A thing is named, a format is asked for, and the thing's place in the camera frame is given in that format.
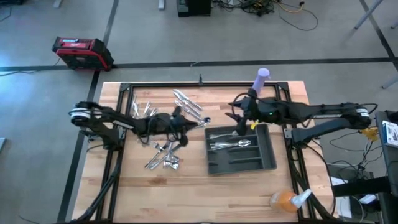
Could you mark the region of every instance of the gray floor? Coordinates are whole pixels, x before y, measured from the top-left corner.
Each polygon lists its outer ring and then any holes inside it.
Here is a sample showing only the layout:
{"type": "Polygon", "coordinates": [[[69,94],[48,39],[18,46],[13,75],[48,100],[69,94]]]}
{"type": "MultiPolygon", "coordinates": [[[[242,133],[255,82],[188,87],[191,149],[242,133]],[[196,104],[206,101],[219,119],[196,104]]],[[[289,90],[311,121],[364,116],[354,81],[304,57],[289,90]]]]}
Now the gray floor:
{"type": "MultiPolygon", "coordinates": [[[[52,65],[57,57],[50,48],[58,35],[102,38],[112,2],[67,0],[54,9],[51,0],[31,0],[14,6],[12,17],[0,22],[0,67],[52,65]]],[[[167,1],[166,10],[159,12],[156,0],[120,0],[109,49],[116,63],[387,57],[369,21],[353,32],[364,13],[359,1],[308,0],[305,5],[319,18],[312,32],[288,26],[277,12],[258,18],[239,10],[214,9],[211,17],[179,19],[175,1],[167,1]]],[[[397,8],[398,2],[385,0],[374,13],[395,54],[398,30],[389,26],[398,19],[394,18],[397,8]]],[[[4,10],[0,8],[0,18],[4,10]]],[[[305,14],[283,15],[307,28],[314,22],[305,14]]],[[[117,69],[101,73],[95,100],[103,82],[194,81],[199,74],[204,81],[252,80],[260,67],[117,69]]],[[[375,102],[380,110],[398,110],[398,85],[387,90],[379,87],[397,75],[389,62],[267,68],[274,80],[304,80],[313,104],[375,102]]],[[[77,137],[67,112],[87,98],[91,78],[92,72],[71,70],[0,77],[0,137],[8,138],[0,153],[0,223],[26,223],[18,215],[39,223],[56,221],[77,137]]],[[[329,145],[330,139],[347,132],[322,137],[328,162],[345,159],[355,164],[361,160],[361,153],[329,145]]],[[[364,143],[360,135],[338,142],[351,149],[362,149],[364,143]]],[[[372,152],[369,160],[379,154],[372,152]]],[[[370,163],[367,170],[384,175],[383,159],[370,163]]]]}

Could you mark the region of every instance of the cutlery tray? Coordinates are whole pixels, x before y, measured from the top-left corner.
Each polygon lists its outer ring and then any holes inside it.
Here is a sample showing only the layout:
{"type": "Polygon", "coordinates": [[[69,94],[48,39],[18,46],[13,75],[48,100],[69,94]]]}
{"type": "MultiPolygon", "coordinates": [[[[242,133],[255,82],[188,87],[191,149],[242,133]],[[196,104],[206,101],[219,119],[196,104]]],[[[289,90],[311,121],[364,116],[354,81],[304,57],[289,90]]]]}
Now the cutlery tray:
{"type": "Polygon", "coordinates": [[[223,136],[210,139],[211,134],[232,133],[236,126],[225,126],[206,128],[206,155],[209,175],[232,174],[251,170],[273,170],[276,169],[276,160],[269,137],[268,125],[260,124],[253,131],[247,126],[245,136],[223,136]],[[247,139],[251,144],[246,147],[228,147],[212,151],[211,143],[227,142],[238,143],[239,140],[247,139]]]}

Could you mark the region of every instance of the orange container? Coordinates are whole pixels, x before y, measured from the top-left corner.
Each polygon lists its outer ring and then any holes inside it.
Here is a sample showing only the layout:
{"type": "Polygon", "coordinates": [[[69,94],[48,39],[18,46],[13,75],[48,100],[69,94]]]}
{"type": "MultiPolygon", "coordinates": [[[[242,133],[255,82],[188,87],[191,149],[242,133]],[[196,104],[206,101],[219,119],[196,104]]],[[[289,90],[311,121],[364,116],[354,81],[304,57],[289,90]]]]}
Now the orange container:
{"type": "Polygon", "coordinates": [[[307,189],[300,195],[289,190],[283,190],[272,195],[269,203],[271,207],[278,211],[296,212],[312,194],[310,189],[307,189]]]}

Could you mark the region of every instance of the red portable generator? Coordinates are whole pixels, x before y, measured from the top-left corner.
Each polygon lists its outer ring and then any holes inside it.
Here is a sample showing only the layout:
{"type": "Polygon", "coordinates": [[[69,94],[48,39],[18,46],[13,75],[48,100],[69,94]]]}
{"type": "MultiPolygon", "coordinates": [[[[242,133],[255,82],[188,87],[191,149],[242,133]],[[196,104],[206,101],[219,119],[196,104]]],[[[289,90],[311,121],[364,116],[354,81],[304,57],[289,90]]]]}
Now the red portable generator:
{"type": "Polygon", "coordinates": [[[104,42],[98,39],[57,37],[52,51],[72,69],[110,71],[114,62],[104,42]]]}

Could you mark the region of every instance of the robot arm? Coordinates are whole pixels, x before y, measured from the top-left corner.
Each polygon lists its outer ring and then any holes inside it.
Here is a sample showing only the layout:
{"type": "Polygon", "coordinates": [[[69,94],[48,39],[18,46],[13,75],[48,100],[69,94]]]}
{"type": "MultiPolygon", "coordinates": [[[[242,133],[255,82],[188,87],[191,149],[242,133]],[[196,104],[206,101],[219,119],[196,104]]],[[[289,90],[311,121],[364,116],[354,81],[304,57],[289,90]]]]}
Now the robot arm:
{"type": "Polygon", "coordinates": [[[181,115],[178,106],[170,115],[159,113],[151,117],[134,119],[128,115],[117,113],[110,107],[101,106],[94,102],[79,102],[70,112],[71,122],[81,128],[89,128],[100,136],[104,148],[118,149],[120,134],[117,129],[110,129],[104,123],[114,123],[131,130],[141,137],[158,134],[172,134],[180,141],[182,146],[188,144],[187,131],[198,126],[197,122],[189,121],[181,115]]]}
{"type": "Polygon", "coordinates": [[[338,105],[306,105],[288,101],[278,101],[275,98],[257,97],[254,89],[249,89],[242,100],[230,103],[232,107],[243,110],[243,116],[227,113],[238,125],[236,130],[239,135],[246,133],[246,121],[259,121],[265,123],[302,124],[309,119],[337,118],[308,129],[293,129],[291,133],[293,144],[306,144],[311,139],[340,129],[365,129],[371,124],[368,110],[357,103],[340,103],[338,105]]]}

